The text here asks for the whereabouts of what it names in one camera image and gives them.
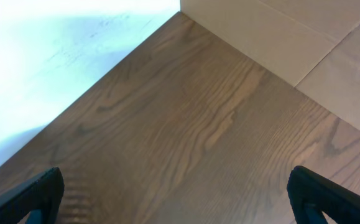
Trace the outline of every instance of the cardboard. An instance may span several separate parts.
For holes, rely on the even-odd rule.
[[[360,130],[360,25],[297,89]]]
[[[181,0],[181,8],[193,20],[295,86],[360,24],[360,7],[354,7],[360,1],[276,1],[280,2]],[[343,2],[347,4],[340,9],[333,7]],[[337,18],[346,17],[343,8],[352,15],[346,21]]]

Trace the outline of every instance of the brown cardboard panel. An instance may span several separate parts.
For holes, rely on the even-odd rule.
[[[297,88],[360,130],[360,25]]]
[[[360,24],[360,0],[260,0],[335,42]]]
[[[258,0],[182,0],[182,11],[295,86],[336,45]]]

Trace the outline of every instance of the dark wood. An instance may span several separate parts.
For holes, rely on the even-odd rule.
[[[181,13],[0,168],[59,166],[57,223],[290,223],[295,165],[360,194],[360,132]]]

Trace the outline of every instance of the white surface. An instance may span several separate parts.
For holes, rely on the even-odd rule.
[[[0,166],[179,8],[176,0],[0,0]]]

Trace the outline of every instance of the black object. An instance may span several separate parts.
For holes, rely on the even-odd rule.
[[[360,196],[305,167],[294,168],[287,192],[298,224],[327,224],[322,212],[336,223],[360,223]]]
[[[53,224],[63,196],[59,168],[52,168],[0,196],[0,223]]]

